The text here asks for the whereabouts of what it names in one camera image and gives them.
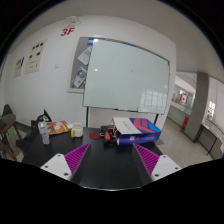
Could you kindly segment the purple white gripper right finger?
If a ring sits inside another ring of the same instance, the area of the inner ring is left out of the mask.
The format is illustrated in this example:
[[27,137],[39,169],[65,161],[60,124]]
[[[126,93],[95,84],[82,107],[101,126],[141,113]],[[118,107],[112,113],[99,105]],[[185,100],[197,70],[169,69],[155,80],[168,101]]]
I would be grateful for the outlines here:
[[157,155],[151,150],[138,144],[134,144],[134,148],[152,181],[157,181],[181,170],[181,167],[168,155]]

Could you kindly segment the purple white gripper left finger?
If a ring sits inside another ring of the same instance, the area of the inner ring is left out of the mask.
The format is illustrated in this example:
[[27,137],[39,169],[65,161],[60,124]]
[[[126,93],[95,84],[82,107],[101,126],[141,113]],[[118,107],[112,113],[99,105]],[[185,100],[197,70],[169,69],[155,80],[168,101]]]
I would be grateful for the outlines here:
[[70,181],[78,170],[90,144],[82,145],[67,154],[56,154],[41,169]]

